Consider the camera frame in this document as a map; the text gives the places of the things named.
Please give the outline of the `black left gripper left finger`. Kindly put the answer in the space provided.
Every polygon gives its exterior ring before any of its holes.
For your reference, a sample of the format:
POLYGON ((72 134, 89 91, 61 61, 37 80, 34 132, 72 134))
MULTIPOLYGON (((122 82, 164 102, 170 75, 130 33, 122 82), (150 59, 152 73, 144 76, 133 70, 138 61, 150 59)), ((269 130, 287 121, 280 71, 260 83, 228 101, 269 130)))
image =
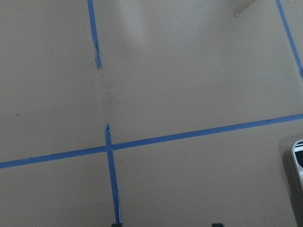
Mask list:
POLYGON ((115 223, 115 224, 112 224, 111 227, 122 227, 122 223, 115 223))

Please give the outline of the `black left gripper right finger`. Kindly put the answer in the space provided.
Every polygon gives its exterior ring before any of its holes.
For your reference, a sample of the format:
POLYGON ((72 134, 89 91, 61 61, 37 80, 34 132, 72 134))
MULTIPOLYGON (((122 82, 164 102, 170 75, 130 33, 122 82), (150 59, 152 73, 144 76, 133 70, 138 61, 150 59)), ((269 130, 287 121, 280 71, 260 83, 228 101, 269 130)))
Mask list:
POLYGON ((223 223, 212 223, 211 227, 223 227, 223 223))

